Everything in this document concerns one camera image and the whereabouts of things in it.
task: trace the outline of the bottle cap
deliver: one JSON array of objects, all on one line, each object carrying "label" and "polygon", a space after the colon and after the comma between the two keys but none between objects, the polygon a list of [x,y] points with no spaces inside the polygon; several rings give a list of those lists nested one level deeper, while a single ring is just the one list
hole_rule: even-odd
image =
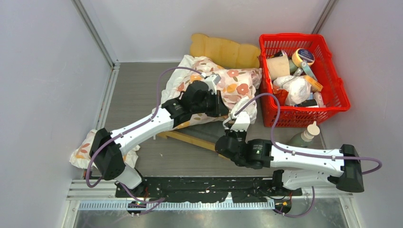
[{"label": "bottle cap", "polygon": [[308,125],[307,129],[304,131],[304,136],[308,140],[312,140],[316,135],[320,133],[319,127],[316,125],[316,121],[313,124]]}]

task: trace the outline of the red plastic basket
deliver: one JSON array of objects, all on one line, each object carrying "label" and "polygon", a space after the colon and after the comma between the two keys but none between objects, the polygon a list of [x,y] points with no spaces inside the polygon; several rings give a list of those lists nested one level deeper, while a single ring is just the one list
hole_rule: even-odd
[{"label": "red plastic basket", "polygon": [[[336,113],[350,109],[350,101],[345,93],[343,81],[337,76],[332,63],[332,53],[327,48],[323,36],[299,33],[263,34],[259,38],[259,43],[262,51],[260,67],[263,68],[261,93],[273,93],[266,58],[280,50],[285,50],[288,55],[292,55],[298,48],[305,48],[312,52],[315,63],[311,68],[318,82],[323,85],[321,94],[325,108],[282,106],[278,127],[306,127],[313,121],[321,124]],[[268,96],[262,97],[261,103],[264,125],[270,127],[277,116],[277,105],[274,99]]]}]

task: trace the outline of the gray wooden floor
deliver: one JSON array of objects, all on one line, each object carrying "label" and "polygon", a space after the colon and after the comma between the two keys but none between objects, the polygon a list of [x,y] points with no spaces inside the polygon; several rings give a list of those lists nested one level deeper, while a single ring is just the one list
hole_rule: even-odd
[{"label": "gray wooden floor", "polygon": [[[165,69],[178,63],[123,63],[121,64],[105,128],[109,131],[129,125],[151,113],[156,105],[157,77]],[[165,88],[170,75],[166,75],[160,88]],[[254,125],[248,129],[248,140],[270,139],[270,128],[263,126],[260,105]],[[300,128],[277,128],[275,139],[285,143],[301,132]],[[221,123],[208,123],[183,129],[189,134],[213,142],[223,135]],[[271,176],[275,169],[261,170],[238,167],[216,153],[176,139],[148,139],[140,144],[136,168],[144,176]],[[322,149],[319,137],[312,148]]]}]

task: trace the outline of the yellow tape roll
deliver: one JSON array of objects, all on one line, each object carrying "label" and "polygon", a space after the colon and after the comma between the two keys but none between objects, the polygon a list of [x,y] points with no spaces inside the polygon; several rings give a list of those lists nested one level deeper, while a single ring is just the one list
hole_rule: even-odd
[{"label": "yellow tape roll", "polygon": [[292,61],[297,67],[301,68],[301,63],[304,61],[308,63],[308,66],[312,66],[315,62],[315,57],[310,51],[299,48],[292,54]]}]

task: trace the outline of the white wall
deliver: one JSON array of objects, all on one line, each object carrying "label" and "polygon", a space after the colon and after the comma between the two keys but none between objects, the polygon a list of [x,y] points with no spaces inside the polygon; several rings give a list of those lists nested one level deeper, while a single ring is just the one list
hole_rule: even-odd
[{"label": "white wall", "polygon": [[120,62],[174,61],[201,32],[259,45],[264,33],[314,28],[327,0],[91,0]]},{"label": "white wall", "polygon": [[402,12],[401,0],[339,1],[321,31],[351,101],[350,111],[321,125],[326,145],[352,144],[384,163],[355,195],[369,228],[403,223]]},{"label": "white wall", "polygon": [[54,228],[110,72],[69,0],[0,1],[1,227]]}]

